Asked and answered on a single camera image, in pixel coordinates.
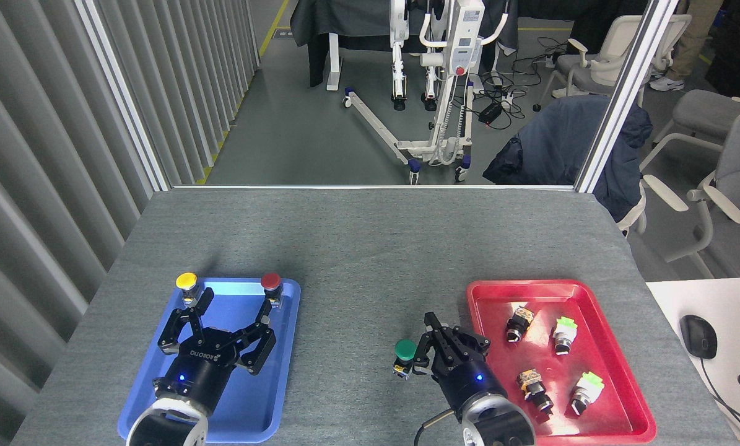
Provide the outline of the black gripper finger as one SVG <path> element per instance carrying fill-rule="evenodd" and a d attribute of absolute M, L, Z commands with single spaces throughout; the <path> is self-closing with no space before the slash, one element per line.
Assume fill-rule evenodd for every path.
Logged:
<path fill-rule="evenodd" d="M 233 332 L 236 352 L 235 367 L 245 368 L 251 375 L 260 373 L 276 344 L 274 330 L 269 327 L 271 310 L 271 300 L 264 300 L 255 322 Z"/>
<path fill-rule="evenodd" d="M 443 335 L 448 344 L 446 357 L 450 361 L 485 361 L 490 348 L 487 337 L 460 326 L 444 326 Z"/>
<path fill-rule="evenodd" d="M 440 322 L 434 312 L 424 314 L 425 332 L 420 337 L 413 357 L 413 373 L 432 374 L 432 366 L 440 361 L 451 363 L 451 348 L 447 344 L 450 327 Z"/>
<path fill-rule="evenodd" d="M 175 308 L 171 312 L 165 327 L 163 328 L 158 339 L 158 347 L 166 354 L 179 353 L 179 335 L 186 324 L 191 325 L 193 337 L 197 345 L 204 344 L 205 336 L 202 328 L 201 316 L 206 312 L 209 304 L 214 298 L 214 291 L 211 288 L 205 288 L 195 303 L 186 303 L 184 308 Z"/>

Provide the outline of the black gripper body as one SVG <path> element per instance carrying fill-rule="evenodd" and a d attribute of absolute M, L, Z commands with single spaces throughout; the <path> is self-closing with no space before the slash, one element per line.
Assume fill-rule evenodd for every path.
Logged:
<path fill-rule="evenodd" d="M 181 399 L 193 403 L 200 412 L 212 415 L 231 373 L 236 367 L 237 350 L 219 341 L 215 344 L 184 341 L 177 357 L 164 376 L 155 378 L 155 397 Z"/>
<path fill-rule="evenodd" d="M 445 395 L 447 404 L 456 413 L 462 413 L 464 404 L 478 393 L 497 393 L 507 397 L 505 388 L 483 359 L 459 361 L 458 365 L 449 369 L 443 358 L 437 355 L 435 381 Z"/>

